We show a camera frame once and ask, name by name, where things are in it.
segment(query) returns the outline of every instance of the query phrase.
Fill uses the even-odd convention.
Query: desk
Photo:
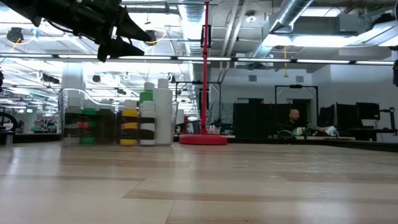
[[[395,134],[397,130],[392,129],[363,129],[363,128],[350,128],[347,129],[357,140],[368,141],[372,139],[372,141],[377,141],[377,134],[382,133],[391,133]]]
[[[333,136],[307,136],[307,139],[305,139],[304,136],[296,136],[296,139],[299,139],[299,140],[355,140],[355,137],[336,138]]]

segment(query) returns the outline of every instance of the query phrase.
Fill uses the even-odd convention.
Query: white bottle
[[[172,143],[172,100],[173,92],[169,90],[169,81],[160,78],[157,81],[157,89],[154,90],[155,101],[155,143],[171,144]]]
[[[144,101],[139,106],[138,140],[140,145],[155,144],[155,102]]]

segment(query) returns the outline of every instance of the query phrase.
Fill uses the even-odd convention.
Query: red stand base
[[[219,135],[183,134],[180,136],[180,144],[224,146],[227,143],[227,138]]]

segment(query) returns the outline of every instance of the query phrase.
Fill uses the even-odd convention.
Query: wooden floor
[[[398,154],[326,146],[0,147],[0,223],[398,223]]]

